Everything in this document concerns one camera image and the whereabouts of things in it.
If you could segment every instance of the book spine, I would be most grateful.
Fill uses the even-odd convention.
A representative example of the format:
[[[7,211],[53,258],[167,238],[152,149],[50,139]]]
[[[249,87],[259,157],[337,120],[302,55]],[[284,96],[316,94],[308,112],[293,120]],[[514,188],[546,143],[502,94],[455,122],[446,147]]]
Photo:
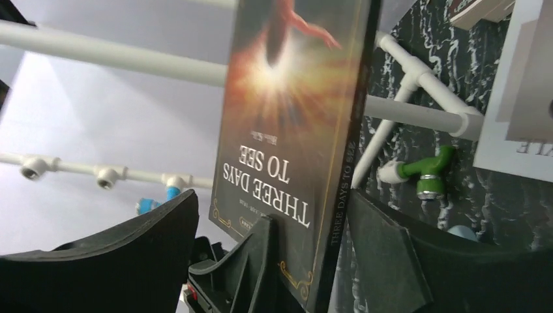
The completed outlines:
[[[308,305],[308,308],[314,308],[313,310],[308,310],[309,313],[327,313],[330,305],[330,294],[332,293],[338,253],[340,252],[342,234],[346,223],[346,210],[348,208],[348,200],[351,193],[351,179],[355,168],[355,152],[359,146],[361,121],[363,112],[365,111],[372,52],[374,51],[374,40],[378,29],[378,21],[380,19],[380,7],[381,0],[372,0],[370,2],[365,28],[365,45],[361,55],[361,64],[359,65],[346,149],[344,151],[344,158],[342,159],[338,192],[336,194],[333,217],[330,223],[329,236],[327,238],[327,249],[322,259],[321,274],[319,275],[320,282],[318,284],[318,290],[316,291],[316,297],[309,299],[311,303],[309,303],[310,305]]]
[[[449,5],[449,19],[454,22],[480,0],[453,0]]]

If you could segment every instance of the green pipe fitting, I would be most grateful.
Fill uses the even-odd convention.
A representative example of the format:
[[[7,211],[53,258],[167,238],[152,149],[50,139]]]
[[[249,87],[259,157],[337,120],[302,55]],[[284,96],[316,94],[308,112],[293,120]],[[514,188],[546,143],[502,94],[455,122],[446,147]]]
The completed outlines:
[[[420,175],[417,182],[417,195],[421,200],[441,199],[445,195],[445,183],[441,179],[441,172],[453,159],[455,148],[450,145],[442,145],[440,152],[435,157],[424,158],[409,164],[399,164],[398,176],[407,179],[414,175]]]

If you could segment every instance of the black plastic part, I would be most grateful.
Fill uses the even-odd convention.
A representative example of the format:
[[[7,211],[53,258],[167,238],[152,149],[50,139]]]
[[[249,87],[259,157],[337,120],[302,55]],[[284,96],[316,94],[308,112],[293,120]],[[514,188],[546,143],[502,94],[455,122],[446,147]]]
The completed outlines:
[[[192,295],[185,297],[190,313],[304,312],[278,277],[277,231],[272,218],[261,217],[220,260],[215,252],[214,258],[193,263],[188,269],[188,283],[197,300]],[[194,253],[205,253],[205,239],[198,239]]]
[[[188,190],[51,252],[0,257],[0,312],[174,313],[198,227]]]
[[[348,218],[371,313],[551,312],[553,250],[512,251],[410,218],[364,192]]]

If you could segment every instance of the red component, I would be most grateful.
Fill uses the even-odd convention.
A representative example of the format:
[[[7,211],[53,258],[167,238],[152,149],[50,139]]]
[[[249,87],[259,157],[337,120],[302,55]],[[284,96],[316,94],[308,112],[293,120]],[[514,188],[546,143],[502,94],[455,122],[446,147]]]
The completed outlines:
[[[192,287],[190,282],[187,282],[188,290],[190,290],[190,294],[192,295],[192,298],[194,298],[194,301],[198,300],[198,294],[196,293],[196,290]]]

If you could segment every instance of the bright light burst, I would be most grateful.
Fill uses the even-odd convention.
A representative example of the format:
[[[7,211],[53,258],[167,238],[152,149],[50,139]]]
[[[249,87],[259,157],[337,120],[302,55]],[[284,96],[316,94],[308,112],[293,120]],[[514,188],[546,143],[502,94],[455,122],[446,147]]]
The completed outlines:
[[[232,119],[235,127],[263,125],[275,136],[335,128],[341,106],[351,105],[359,56],[291,35],[273,67],[267,63],[265,34],[233,53],[225,118]]]

